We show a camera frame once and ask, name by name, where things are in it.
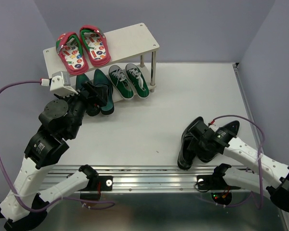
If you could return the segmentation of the dark green leather loafer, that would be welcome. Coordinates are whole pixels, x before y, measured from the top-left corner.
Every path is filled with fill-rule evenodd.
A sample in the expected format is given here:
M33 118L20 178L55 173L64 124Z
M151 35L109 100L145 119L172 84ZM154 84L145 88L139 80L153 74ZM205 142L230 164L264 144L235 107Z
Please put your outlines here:
M107 96L107 104L100 107L103 115L110 115L114 112L113 102L113 85L107 76L100 70L96 69L93 76L93 85L103 90L103 96Z

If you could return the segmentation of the green canvas sneaker white laces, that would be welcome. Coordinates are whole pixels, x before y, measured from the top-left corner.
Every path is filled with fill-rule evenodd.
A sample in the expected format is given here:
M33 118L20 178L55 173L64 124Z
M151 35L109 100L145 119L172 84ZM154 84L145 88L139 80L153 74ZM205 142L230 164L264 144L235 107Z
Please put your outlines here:
M142 99L148 98L150 91L140 69L136 65L130 63L126 65L125 71L128 79L136 89L137 95Z

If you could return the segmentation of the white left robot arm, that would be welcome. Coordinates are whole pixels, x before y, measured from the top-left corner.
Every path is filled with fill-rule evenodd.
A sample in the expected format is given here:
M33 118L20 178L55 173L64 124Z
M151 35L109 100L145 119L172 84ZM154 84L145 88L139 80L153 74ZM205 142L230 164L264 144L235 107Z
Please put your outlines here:
M100 191L106 180L89 165L82 165L64 181L41 191L47 174L68 149L67 140L76 138L89 106L105 106L107 90L90 81L81 84L79 91L64 99L50 101L39 115L41 126L30 139L22 166L10 192L0 203L0 218L6 219L7 231L30 231L40 225L53 206L71 194Z

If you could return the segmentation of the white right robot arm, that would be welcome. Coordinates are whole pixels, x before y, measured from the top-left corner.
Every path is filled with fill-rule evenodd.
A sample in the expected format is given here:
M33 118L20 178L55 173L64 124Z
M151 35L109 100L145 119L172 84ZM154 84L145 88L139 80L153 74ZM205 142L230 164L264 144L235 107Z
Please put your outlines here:
M244 188L262 194L285 212L289 212L289 166L259 154L238 137L240 123L235 120L222 127L206 125L203 118L190 124L186 134L191 137L184 161L192 163L197 157L204 163L215 155L223 154L252 170L251 173L237 170L224 164L219 165L212 175L213 185Z

